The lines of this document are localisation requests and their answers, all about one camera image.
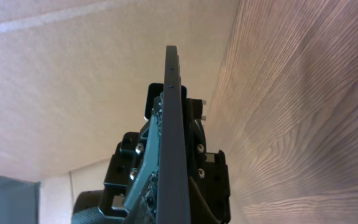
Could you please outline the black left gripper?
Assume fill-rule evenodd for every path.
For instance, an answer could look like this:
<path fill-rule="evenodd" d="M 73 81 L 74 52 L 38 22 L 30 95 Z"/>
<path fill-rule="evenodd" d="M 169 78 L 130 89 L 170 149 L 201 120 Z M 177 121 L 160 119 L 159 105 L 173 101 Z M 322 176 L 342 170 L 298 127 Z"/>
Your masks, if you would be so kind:
<path fill-rule="evenodd" d="M 138 133 L 125 133 L 111 158 L 99 210 L 116 223 L 156 223 L 163 85 L 147 93 L 147 123 Z M 203 101 L 181 89 L 191 222 L 231 221 L 228 166 L 223 151 L 207 151 L 201 123 Z"/>

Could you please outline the Samsung Galaxy smartphone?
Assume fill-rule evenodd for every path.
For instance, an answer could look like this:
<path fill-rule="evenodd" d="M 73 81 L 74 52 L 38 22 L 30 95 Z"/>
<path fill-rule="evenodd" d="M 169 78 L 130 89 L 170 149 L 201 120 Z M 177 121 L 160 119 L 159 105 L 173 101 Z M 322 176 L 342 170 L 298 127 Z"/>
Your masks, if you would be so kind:
<path fill-rule="evenodd" d="M 166 47 L 157 223 L 191 222 L 177 47 Z"/>

